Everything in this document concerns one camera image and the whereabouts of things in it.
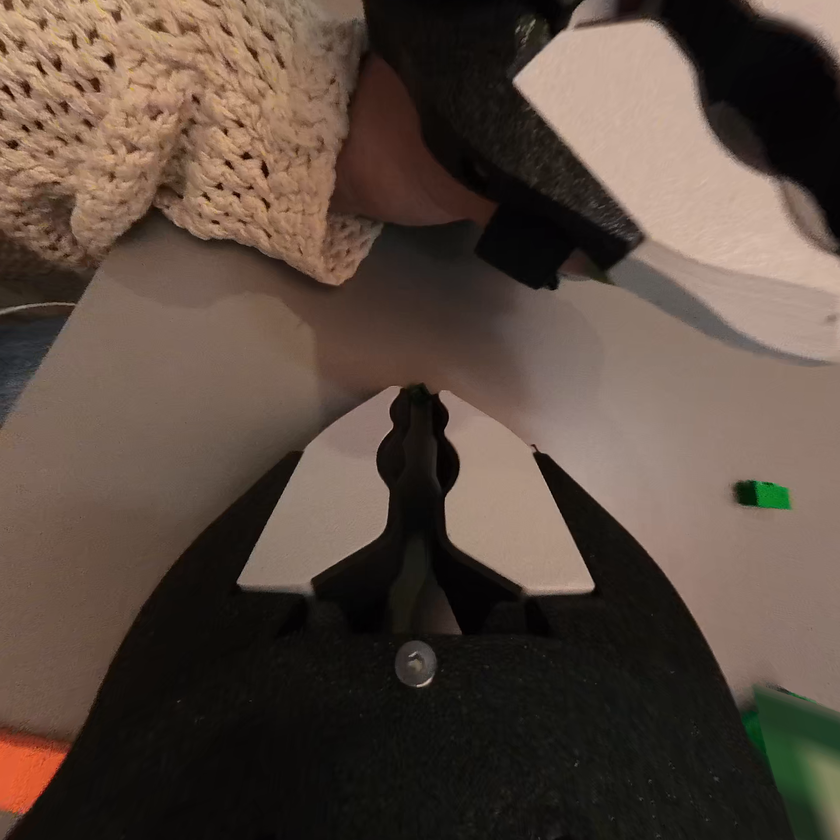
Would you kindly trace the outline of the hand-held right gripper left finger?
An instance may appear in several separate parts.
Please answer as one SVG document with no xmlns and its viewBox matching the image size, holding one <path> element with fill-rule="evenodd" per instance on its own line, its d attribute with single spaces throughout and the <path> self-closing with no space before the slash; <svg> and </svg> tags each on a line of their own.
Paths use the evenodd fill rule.
<svg viewBox="0 0 840 840">
<path fill-rule="evenodd" d="M 378 455 L 393 432 L 402 442 L 423 394 L 387 387 L 303 449 L 239 574 L 242 591 L 304 595 L 335 604 L 356 631 L 385 628 L 402 553 Z"/>
</svg>

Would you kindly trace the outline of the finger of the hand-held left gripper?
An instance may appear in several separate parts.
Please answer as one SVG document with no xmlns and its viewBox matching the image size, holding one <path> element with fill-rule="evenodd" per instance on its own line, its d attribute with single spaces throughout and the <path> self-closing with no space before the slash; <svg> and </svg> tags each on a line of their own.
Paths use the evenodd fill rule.
<svg viewBox="0 0 840 840">
<path fill-rule="evenodd" d="M 838 276 L 838 2 L 646 2 L 515 84 L 670 256 Z"/>
<path fill-rule="evenodd" d="M 731 347 L 792 363 L 837 363 L 838 295 L 709 268 L 670 254 L 628 257 L 611 283 Z"/>
</svg>

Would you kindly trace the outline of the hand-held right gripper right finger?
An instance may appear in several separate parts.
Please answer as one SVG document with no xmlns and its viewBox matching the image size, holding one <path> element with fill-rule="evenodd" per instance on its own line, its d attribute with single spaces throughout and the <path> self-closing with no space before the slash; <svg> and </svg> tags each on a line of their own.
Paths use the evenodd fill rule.
<svg viewBox="0 0 840 840">
<path fill-rule="evenodd" d="M 478 633 L 498 605 L 594 592 L 532 447 L 450 391 L 422 392 L 422 500 L 424 631 Z"/>
</svg>

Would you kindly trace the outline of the bright green lego brick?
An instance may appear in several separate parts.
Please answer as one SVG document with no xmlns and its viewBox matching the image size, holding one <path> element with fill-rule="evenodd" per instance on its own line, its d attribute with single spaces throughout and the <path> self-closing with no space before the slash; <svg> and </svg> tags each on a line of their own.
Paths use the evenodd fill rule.
<svg viewBox="0 0 840 840">
<path fill-rule="evenodd" d="M 733 496 L 742 507 L 769 510 L 791 510 L 788 487 L 770 481 L 744 479 L 734 483 Z"/>
</svg>

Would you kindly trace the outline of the green lego face block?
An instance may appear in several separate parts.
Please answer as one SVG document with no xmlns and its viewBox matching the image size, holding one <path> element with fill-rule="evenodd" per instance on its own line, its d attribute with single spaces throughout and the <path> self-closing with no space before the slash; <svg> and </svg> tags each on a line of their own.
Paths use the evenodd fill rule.
<svg viewBox="0 0 840 840">
<path fill-rule="evenodd" d="M 779 686 L 755 685 L 742 712 L 797 839 L 839 838 L 839 714 Z"/>
</svg>

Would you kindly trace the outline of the person's left hand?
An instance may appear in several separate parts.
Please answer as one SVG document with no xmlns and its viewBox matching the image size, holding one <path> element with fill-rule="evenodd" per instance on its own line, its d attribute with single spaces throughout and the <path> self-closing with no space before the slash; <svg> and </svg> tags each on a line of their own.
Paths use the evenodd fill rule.
<svg viewBox="0 0 840 840">
<path fill-rule="evenodd" d="M 407 89 L 381 57 L 369 54 L 350 104 L 331 209 L 408 227 L 463 221 L 484 227 L 497 204 L 436 161 Z"/>
</svg>

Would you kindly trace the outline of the blue jeans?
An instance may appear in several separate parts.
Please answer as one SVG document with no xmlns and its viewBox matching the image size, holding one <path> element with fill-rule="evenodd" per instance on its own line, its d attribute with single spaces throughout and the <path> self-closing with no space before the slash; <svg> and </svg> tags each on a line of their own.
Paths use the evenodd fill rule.
<svg viewBox="0 0 840 840">
<path fill-rule="evenodd" d="M 1 423 L 37 372 L 73 312 L 74 302 L 37 302 L 1 310 Z"/>
</svg>

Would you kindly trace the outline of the orange brick separator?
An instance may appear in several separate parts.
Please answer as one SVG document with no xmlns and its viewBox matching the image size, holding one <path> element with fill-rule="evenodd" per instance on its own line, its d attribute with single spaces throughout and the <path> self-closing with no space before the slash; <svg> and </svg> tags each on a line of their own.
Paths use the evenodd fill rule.
<svg viewBox="0 0 840 840">
<path fill-rule="evenodd" d="M 70 743 L 1 730 L 1 811 L 25 814 L 42 795 L 70 750 Z"/>
</svg>

